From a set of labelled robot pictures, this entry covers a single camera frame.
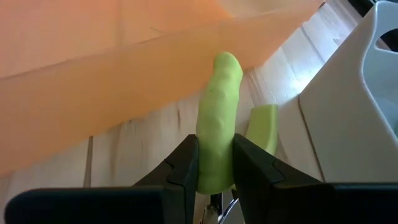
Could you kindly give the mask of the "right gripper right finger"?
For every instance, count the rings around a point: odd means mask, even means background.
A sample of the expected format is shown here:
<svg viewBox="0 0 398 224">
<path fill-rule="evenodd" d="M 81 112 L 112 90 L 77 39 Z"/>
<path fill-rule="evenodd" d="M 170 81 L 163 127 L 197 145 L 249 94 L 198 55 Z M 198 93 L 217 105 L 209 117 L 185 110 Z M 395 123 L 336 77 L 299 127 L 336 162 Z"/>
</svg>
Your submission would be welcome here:
<svg viewBox="0 0 398 224">
<path fill-rule="evenodd" d="M 246 224 L 398 224 L 398 183 L 325 183 L 233 138 L 233 176 Z"/>
</svg>

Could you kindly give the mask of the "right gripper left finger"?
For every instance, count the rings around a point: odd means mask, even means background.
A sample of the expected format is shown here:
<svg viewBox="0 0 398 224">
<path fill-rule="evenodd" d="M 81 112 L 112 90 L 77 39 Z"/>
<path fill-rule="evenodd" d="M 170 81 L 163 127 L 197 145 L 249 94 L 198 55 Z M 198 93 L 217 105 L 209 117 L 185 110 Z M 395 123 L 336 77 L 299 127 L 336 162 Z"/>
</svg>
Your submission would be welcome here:
<svg viewBox="0 0 398 224">
<path fill-rule="evenodd" d="M 6 205 L 5 224 L 192 224 L 198 141 L 188 135 L 128 187 L 33 189 Z"/>
</svg>

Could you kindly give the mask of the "green-handled pliers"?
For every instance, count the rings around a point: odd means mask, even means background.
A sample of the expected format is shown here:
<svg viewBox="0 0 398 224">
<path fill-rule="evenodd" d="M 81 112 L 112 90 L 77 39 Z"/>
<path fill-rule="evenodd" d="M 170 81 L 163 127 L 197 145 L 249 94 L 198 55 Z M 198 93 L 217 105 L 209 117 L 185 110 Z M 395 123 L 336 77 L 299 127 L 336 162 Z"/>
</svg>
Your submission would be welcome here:
<svg viewBox="0 0 398 224">
<path fill-rule="evenodd" d="M 283 179 L 274 167 L 277 147 L 277 105 L 251 110 L 245 135 L 236 134 L 242 68 L 223 52 L 199 102 L 197 192 L 216 195 L 235 189 L 246 224 L 271 224 L 272 185 Z"/>
</svg>

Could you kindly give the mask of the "white plastic bin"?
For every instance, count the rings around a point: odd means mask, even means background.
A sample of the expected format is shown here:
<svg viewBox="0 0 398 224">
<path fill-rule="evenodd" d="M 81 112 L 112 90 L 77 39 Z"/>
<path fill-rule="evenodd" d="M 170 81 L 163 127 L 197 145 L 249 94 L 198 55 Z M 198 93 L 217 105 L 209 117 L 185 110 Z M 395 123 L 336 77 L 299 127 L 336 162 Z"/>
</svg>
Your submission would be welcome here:
<svg viewBox="0 0 398 224">
<path fill-rule="evenodd" d="M 377 40 L 398 29 L 398 3 L 379 1 L 299 96 L 328 182 L 398 182 L 398 52 Z"/>
</svg>

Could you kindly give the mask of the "orange translucent plastic bin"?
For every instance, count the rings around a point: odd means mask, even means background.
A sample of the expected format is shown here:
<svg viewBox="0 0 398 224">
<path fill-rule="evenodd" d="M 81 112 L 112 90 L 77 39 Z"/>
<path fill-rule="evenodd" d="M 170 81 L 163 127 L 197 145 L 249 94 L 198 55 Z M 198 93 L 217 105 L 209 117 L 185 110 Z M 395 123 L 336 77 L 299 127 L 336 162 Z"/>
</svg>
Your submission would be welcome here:
<svg viewBox="0 0 398 224">
<path fill-rule="evenodd" d="M 260 65 L 325 0 L 0 0 L 0 176 Z"/>
</svg>

